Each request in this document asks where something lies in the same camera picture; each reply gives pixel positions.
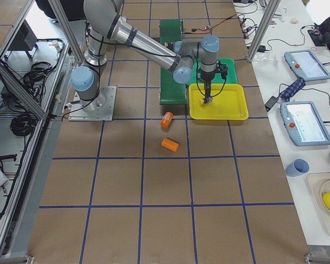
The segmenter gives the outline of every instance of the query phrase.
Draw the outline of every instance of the screen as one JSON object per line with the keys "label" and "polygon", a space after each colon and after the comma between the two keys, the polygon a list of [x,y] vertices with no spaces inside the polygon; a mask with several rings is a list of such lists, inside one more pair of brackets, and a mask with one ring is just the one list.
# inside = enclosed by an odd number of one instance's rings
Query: screen
{"label": "screen", "polygon": [[294,119],[301,142],[327,141],[311,104],[287,104],[287,110]]}
{"label": "screen", "polygon": [[319,62],[307,51],[290,53],[295,62],[300,65],[300,69],[306,77],[322,77],[327,74],[324,72]]}

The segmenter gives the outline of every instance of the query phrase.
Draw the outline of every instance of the mounting plate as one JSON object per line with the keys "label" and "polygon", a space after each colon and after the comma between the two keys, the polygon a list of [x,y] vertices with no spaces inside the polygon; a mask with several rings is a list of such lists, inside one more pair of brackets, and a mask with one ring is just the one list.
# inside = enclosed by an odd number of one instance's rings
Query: mounting plate
{"label": "mounting plate", "polygon": [[[74,104],[72,105],[71,111],[78,111],[71,113],[68,119],[71,122],[112,121],[116,90],[116,86],[101,87],[100,92],[103,93],[106,98],[105,104],[98,108],[98,110],[90,113],[85,112],[83,109],[78,110],[82,107],[81,104]],[[77,93],[75,94],[74,100],[79,100],[79,96]]]}

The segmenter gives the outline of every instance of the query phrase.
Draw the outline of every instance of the orange cylinder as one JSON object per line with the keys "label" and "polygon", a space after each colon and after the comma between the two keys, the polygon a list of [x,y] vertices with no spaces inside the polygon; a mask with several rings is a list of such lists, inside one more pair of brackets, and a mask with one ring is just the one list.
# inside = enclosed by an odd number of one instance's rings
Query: orange cylinder
{"label": "orange cylinder", "polygon": [[177,142],[175,141],[172,141],[171,139],[168,139],[168,138],[164,138],[163,141],[161,142],[161,145],[165,148],[167,148],[168,150],[171,150],[173,152],[176,152],[177,149],[178,149],[178,146],[180,144],[178,144]]}
{"label": "orange cylinder", "polygon": [[163,116],[163,119],[160,122],[160,125],[163,128],[168,128],[173,117],[174,117],[174,114],[173,113],[166,112],[165,115]]}

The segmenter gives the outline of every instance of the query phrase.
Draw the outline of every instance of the blue cup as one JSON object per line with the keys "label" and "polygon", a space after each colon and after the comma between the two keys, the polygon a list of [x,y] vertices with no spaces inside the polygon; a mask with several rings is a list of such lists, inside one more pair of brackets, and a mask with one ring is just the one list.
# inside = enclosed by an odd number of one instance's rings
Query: blue cup
{"label": "blue cup", "polygon": [[309,171],[308,163],[301,158],[295,159],[289,166],[287,166],[285,172],[287,176],[295,177],[305,174]]}

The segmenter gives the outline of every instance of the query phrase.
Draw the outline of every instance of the blue patterned cloth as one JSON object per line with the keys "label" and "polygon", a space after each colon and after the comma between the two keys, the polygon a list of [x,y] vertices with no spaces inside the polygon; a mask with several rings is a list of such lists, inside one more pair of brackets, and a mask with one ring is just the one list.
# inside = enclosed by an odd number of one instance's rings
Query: blue patterned cloth
{"label": "blue patterned cloth", "polygon": [[304,79],[302,77],[298,77],[290,86],[288,86],[285,90],[283,90],[279,97],[284,102],[289,102],[290,98],[294,96],[299,90],[301,90],[306,85]]}

